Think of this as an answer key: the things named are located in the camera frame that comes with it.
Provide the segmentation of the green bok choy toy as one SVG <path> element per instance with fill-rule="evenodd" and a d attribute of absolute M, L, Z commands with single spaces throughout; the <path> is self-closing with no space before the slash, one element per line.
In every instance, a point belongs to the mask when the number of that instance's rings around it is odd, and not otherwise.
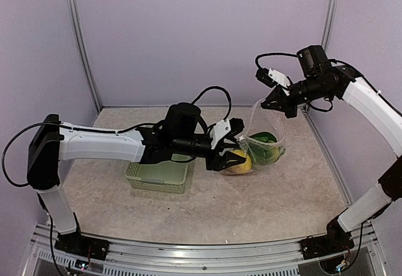
<path fill-rule="evenodd" d="M 277 143 L 278 140 L 276 139 L 275 135 L 263 131 L 260 133 L 255 133 L 249 137 L 249 156 L 253 164 L 259 166 L 266 166 L 271 165 L 272 163 L 268 162 L 266 157 L 266 152 L 272 147 L 280 147 L 281 148 L 281 156 L 283 156 L 286 152 L 286 149 L 283 146 L 274 146 L 274 143 Z"/>

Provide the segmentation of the clear zip top bag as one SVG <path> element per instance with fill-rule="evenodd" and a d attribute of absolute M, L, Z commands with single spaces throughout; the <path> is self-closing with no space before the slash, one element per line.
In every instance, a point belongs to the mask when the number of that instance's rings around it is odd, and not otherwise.
<path fill-rule="evenodd" d="M 259 99 L 244 121 L 245 128 L 236 136 L 238 146 L 229 151 L 246 159 L 242 164 L 229 167 L 223 175 L 242 175 L 264 169 L 277 162 L 286 149 L 286 138 L 280 115 L 263 109 Z"/>

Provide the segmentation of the yellow lemon toy front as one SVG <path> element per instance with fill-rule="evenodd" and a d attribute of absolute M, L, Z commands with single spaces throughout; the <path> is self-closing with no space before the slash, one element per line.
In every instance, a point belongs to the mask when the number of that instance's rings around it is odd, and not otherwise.
<path fill-rule="evenodd" d="M 281 148 L 280 147 L 272 147 L 267 152 L 267 161 L 270 163 L 276 162 L 281 156 Z"/>

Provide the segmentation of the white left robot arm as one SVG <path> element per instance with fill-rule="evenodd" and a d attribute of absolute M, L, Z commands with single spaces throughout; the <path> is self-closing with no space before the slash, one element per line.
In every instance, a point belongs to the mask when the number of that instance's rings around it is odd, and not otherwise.
<path fill-rule="evenodd" d="M 224 118 L 207 126 L 198 106 L 181 102 L 168 108 L 156 124 L 143 123 L 125 130 L 77 126 L 48 115 L 28 148 L 27 181 L 39 195 L 65 246 L 76 254 L 88 247 L 67 201 L 58 174 L 61 161 L 122 160 L 152 165 L 174 155 L 203 158 L 207 170 L 222 171 L 246 162 L 232 152 L 235 137 L 244 129 L 241 118 Z"/>

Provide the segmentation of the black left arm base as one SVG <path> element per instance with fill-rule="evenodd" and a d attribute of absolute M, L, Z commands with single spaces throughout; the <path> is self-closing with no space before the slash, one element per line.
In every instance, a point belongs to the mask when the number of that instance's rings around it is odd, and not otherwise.
<path fill-rule="evenodd" d="M 55 248 L 69 254 L 85 257 L 89 260 L 104 261 L 109 251 L 110 242 L 107 240 L 83 235 L 79 228 L 69 234 L 58 234 Z"/>

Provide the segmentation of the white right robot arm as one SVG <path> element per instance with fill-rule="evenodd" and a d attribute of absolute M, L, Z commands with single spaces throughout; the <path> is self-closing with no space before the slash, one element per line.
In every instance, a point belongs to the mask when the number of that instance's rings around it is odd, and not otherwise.
<path fill-rule="evenodd" d="M 387 48 L 379 48 L 376 53 L 374 48 L 365 45 L 330 45 L 326 54 L 360 70 L 401 111 L 401 52 L 392 54 L 387 52 Z M 268 57 L 259 61 L 262 67 L 278 69 L 292 80 L 304 79 L 295 58 Z M 327 147 L 330 162 L 338 170 L 339 174 L 334 177 L 341 179 L 351 202 L 355 202 L 394 163 L 395 155 L 374 127 L 344 101 L 334 101 L 334 108 L 329 113 L 312 111 L 308 115 L 318 130 L 317 139 Z M 295 221 L 284 223 L 293 236 L 322 234 L 325 225 L 338 213 L 332 212 L 334 215 L 331 216 L 327 213 L 301 213 Z M 401 199 L 374 219 L 372 225 L 381 241 L 401 236 Z"/>

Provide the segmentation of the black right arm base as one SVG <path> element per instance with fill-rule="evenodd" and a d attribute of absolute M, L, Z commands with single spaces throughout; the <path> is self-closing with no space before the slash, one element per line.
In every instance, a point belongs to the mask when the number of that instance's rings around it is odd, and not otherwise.
<path fill-rule="evenodd" d="M 332 255 L 355 247 L 350 231 L 344 231 L 337 218 L 331 220 L 327 232 L 320 236 L 308 236 L 300 241 L 304 260 Z"/>

